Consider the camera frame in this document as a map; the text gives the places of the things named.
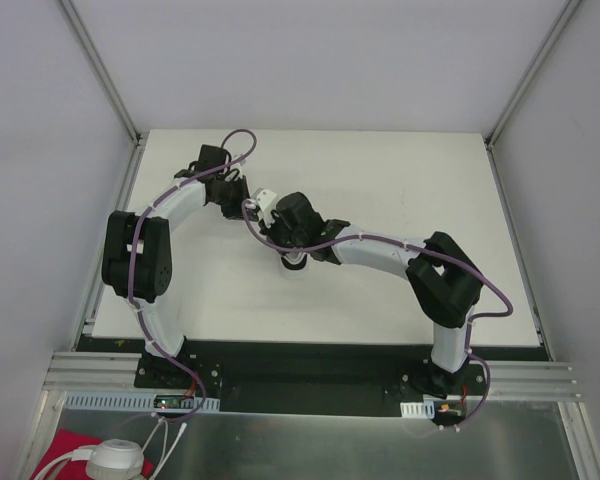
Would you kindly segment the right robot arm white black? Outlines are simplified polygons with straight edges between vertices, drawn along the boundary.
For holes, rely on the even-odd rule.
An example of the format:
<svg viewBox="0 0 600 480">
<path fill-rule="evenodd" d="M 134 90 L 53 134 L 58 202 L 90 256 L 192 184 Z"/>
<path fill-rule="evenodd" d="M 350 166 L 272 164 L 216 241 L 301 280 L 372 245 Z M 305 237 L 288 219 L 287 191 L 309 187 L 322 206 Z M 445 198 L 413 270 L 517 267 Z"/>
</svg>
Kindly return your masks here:
<svg viewBox="0 0 600 480">
<path fill-rule="evenodd" d="M 478 271 L 446 233 L 403 240 L 369 233 L 345 220 L 325 220 L 300 192 L 280 197 L 259 189 L 250 216 L 260 234 L 281 255 L 285 268 L 306 266 L 306 257 L 334 265 L 357 265 L 409 282 L 419 306 L 434 323 L 428 363 L 409 381 L 418 391 L 444 399 L 466 381 L 467 322 L 480 297 Z"/>
</svg>

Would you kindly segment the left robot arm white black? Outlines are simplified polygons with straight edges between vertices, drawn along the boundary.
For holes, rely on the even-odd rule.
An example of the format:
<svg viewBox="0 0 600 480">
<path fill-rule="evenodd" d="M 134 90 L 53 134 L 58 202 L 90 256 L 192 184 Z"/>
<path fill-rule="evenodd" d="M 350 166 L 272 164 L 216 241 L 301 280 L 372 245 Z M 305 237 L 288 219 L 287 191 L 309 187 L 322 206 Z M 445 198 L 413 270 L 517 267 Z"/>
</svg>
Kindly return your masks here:
<svg viewBox="0 0 600 480">
<path fill-rule="evenodd" d="M 165 307 L 173 276 L 171 235 L 192 214 L 211 204 L 226 219 L 236 219 L 248 198 L 239 166 L 223 147 L 202 145 L 198 159 L 177 172 L 166 190 L 136 212 L 116 210 L 108 217 L 101 277 L 125 299 L 138 319 L 145 351 L 162 357 L 156 375 L 168 388 L 184 387 L 190 363 L 181 357 L 185 335 Z"/>
</svg>

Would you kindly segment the black white canvas sneaker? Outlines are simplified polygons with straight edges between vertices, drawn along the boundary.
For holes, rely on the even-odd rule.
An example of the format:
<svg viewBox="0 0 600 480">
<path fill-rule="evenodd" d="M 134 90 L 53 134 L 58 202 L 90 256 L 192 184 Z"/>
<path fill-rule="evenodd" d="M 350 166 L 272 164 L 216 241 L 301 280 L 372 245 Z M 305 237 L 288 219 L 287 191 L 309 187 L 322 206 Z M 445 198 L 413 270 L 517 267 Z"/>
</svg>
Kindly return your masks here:
<svg viewBox="0 0 600 480">
<path fill-rule="evenodd" d="M 287 253 L 280 257 L 280 274 L 287 280 L 298 280 L 308 270 L 306 253 Z"/>
</svg>

